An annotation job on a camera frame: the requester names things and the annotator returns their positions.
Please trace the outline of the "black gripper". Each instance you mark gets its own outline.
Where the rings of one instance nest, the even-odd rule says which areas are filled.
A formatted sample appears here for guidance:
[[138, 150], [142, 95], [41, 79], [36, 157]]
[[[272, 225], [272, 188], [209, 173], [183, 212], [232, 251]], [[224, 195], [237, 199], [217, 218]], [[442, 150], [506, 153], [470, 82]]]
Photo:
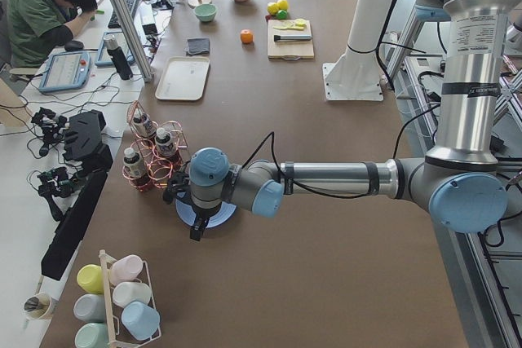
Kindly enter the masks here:
[[190, 239], [200, 241], [204, 231], [209, 224], [210, 218], [216, 214], [216, 206], [203, 208], [192, 204], [192, 211], [195, 213], [194, 222], [190, 228]]

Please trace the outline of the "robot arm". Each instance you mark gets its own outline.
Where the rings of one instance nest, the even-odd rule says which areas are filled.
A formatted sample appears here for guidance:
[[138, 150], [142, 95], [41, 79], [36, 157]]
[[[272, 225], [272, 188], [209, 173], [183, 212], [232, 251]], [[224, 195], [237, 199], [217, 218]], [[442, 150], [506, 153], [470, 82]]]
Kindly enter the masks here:
[[408, 200], [460, 233], [477, 233], [504, 217], [506, 187], [489, 149], [509, 12], [520, 0], [417, 0], [419, 15], [450, 22], [436, 142], [422, 158], [383, 163], [234, 165], [217, 148], [197, 151], [189, 168], [195, 214], [190, 236], [200, 240], [210, 219], [229, 203], [273, 216], [298, 189], [334, 198], [385, 195]]

